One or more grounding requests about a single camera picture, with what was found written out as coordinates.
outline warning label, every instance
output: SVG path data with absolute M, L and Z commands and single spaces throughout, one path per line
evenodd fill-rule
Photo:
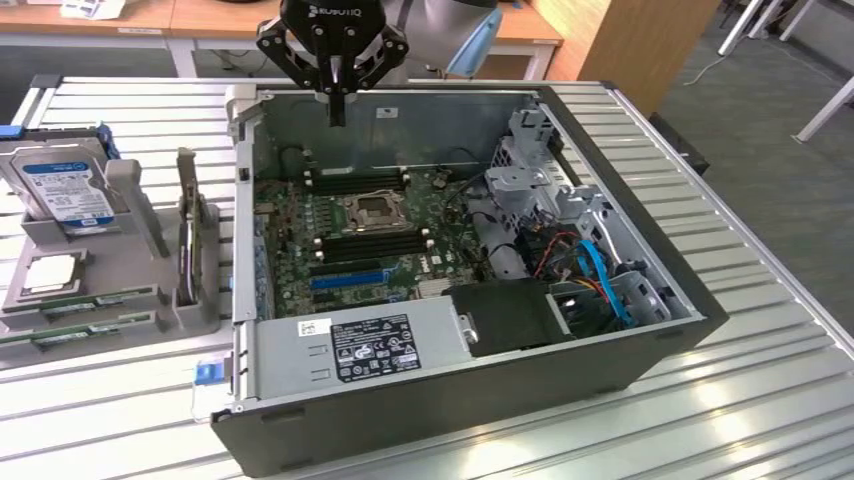
M 422 368 L 406 315 L 332 325 L 332 348 L 342 382 Z
M 92 227 L 112 222 L 113 211 L 85 162 L 25 165 L 29 183 L 59 222 Z

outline sticker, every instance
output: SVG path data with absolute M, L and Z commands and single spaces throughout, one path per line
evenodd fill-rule
M 23 170 L 59 222 L 75 227 L 112 222 L 113 211 L 104 192 L 91 185 L 95 174 L 87 163 L 24 165 Z
M 89 325 L 92 333 L 119 333 L 119 329 L 128 326 L 128 322 L 112 323 L 109 325 Z
M 342 382 L 422 368 L 406 315 L 334 325 L 332 350 Z
M 41 310 L 44 315 L 64 315 L 68 313 L 85 312 L 95 310 L 96 305 L 93 303 L 75 303 L 73 305 L 65 305 L 63 307 L 45 308 Z
M 68 333 L 65 335 L 57 335 L 55 337 L 37 338 L 33 340 L 33 343 L 37 345 L 56 345 L 57 343 L 64 343 L 71 340 L 79 340 L 88 336 L 89 334 L 85 332 Z
M 376 109 L 376 118 L 398 118 L 398 108 L 379 107 Z
M 119 33 L 135 33 L 137 35 L 163 35 L 159 28 L 119 28 Z
M 314 320 L 303 320 L 296 324 L 296 332 L 299 333 L 300 337 L 323 335 L 326 333 L 330 333 L 331 325 L 331 318 L 315 318 Z
M 128 298 L 139 297 L 140 293 L 121 293 L 117 295 L 104 295 L 103 297 L 95 297 L 95 301 L 101 306 L 117 305 L 124 303 Z

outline motherboard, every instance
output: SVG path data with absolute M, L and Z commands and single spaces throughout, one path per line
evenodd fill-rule
M 280 318 L 438 296 L 492 278 L 442 167 L 255 182 L 259 316 Z

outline cpu socket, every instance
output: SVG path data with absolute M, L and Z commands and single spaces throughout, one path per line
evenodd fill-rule
M 400 210 L 400 196 L 394 193 L 346 197 L 343 204 L 355 232 L 399 228 L 407 224 Z

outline metal table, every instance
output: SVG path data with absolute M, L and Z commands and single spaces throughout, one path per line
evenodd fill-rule
M 223 317 L 235 162 L 227 82 L 67 78 L 59 88 L 29 92 L 17 117 L 29 126 L 111 122 L 119 149 L 146 167 L 155 204 L 178 198 L 175 148 L 199 151 L 202 189 L 226 209 Z M 280 478 L 851 476 L 850 337 L 622 94 L 593 82 L 554 85 L 731 320 L 622 392 Z M 3 280 L 21 242 L 20 211 L 17 199 L 0 196 Z M 240 478 L 190 412 L 192 367 L 228 348 L 228 330 L 0 372 L 0 478 Z

